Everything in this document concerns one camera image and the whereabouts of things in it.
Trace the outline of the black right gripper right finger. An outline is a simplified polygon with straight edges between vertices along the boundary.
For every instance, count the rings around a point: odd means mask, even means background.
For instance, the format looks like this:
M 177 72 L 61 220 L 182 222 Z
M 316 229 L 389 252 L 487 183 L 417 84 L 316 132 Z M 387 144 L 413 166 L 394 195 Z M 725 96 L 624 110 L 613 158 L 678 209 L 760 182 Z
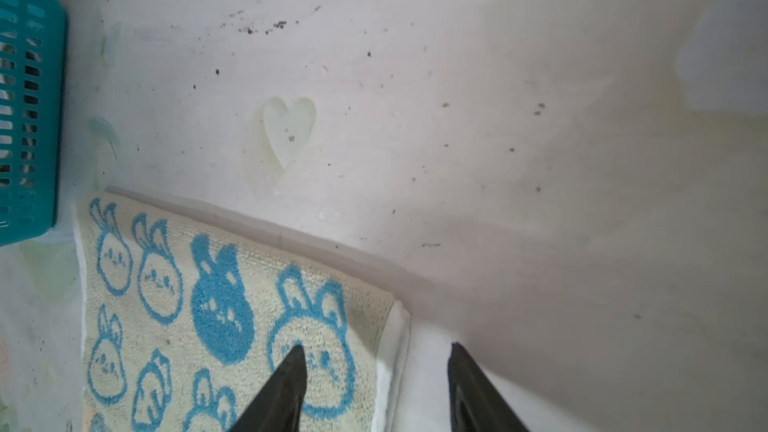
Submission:
M 529 431 L 459 342 L 451 344 L 447 375 L 453 432 Z

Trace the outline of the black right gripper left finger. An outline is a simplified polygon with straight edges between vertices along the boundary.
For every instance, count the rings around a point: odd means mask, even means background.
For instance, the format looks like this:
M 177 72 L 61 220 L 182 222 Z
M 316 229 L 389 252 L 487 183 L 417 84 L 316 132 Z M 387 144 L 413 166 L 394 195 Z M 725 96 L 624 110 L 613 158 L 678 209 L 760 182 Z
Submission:
M 299 431 L 306 389 L 305 352 L 302 345 L 296 345 L 291 348 L 230 431 Z

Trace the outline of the cream towel blue swirls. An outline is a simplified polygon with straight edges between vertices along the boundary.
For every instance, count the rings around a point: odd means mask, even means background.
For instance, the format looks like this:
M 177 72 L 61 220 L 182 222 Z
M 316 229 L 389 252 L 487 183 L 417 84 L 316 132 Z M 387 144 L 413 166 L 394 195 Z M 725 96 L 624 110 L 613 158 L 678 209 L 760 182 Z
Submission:
M 292 348 L 304 431 L 388 431 L 410 316 L 336 269 L 127 197 L 73 208 L 87 431 L 227 431 Z

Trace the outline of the teal plastic basket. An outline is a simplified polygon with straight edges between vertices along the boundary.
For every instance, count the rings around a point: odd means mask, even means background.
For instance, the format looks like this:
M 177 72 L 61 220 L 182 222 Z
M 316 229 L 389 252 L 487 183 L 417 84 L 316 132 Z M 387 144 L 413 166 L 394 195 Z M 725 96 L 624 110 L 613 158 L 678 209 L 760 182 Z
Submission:
M 1 0 L 1 244 L 56 220 L 67 16 L 58 0 Z

